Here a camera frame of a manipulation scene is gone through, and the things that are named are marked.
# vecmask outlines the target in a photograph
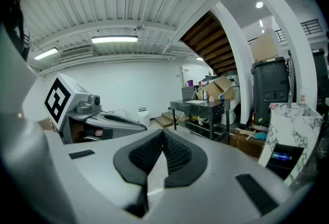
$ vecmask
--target wooden staircase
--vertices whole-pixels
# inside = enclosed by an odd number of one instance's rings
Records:
[[[176,118],[179,119],[180,118],[180,114],[176,114]],[[180,119],[180,121],[186,121],[188,120],[189,117],[186,115],[183,115],[182,118]],[[157,121],[158,124],[160,124],[163,128],[165,127],[169,127],[172,126],[173,123],[173,113],[171,110],[162,113],[161,116],[155,117],[154,118],[155,121]]]
[[[207,12],[180,39],[214,70],[218,76],[236,70],[230,43],[218,19]]]

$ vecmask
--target fluorescent light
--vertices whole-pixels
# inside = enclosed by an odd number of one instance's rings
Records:
[[[44,57],[47,57],[49,55],[52,55],[52,54],[56,53],[56,52],[58,52],[58,50],[54,48],[54,49],[51,49],[49,51],[46,51],[46,52],[36,56],[34,59],[38,61],[38,60],[43,59]]]
[[[263,5],[264,5],[264,3],[261,2],[261,1],[258,1],[258,2],[256,3],[256,7],[257,7],[257,8],[261,8]]]
[[[137,42],[137,36],[99,36],[92,37],[93,43],[103,43],[103,42]]]

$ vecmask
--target black railing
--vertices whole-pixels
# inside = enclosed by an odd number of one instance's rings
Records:
[[[311,21],[305,21],[300,24],[305,32],[306,35],[311,35],[314,33],[322,32],[322,28],[319,24],[319,20],[311,20]],[[281,29],[276,30],[276,35],[278,37],[279,42],[286,41],[285,36],[283,35],[283,32]],[[254,38],[250,41],[248,41],[249,44],[251,44],[254,40],[257,38]]]

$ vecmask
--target ceiling light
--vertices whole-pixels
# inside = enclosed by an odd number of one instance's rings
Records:
[[[51,49],[49,51],[46,51],[46,52],[36,56],[34,59],[38,61],[38,60],[43,59],[44,57],[47,57],[49,55],[52,55],[52,54],[56,53],[56,52],[58,52],[58,50],[56,48],[54,48],[54,49]]]
[[[264,3],[261,2],[261,1],[258,1],[258,2],[256,3],[256,7],[257,7],[257,8],[261,8],[263,5],[264,5]]]
[[[99,36],[92,37],[93,43],[103,42],[137,42],[138,36]]]

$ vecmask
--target marble box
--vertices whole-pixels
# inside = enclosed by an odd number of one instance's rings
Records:
[[[306,104],[293,103],[291,108],[287,108],[287,103],[271,105],[273,108],[271,109],[269,130],[258,163],[266,166],[277,143],[303,147],[302,155],[284,180],[286,185],[290,185],[312,154],[323,118]]]

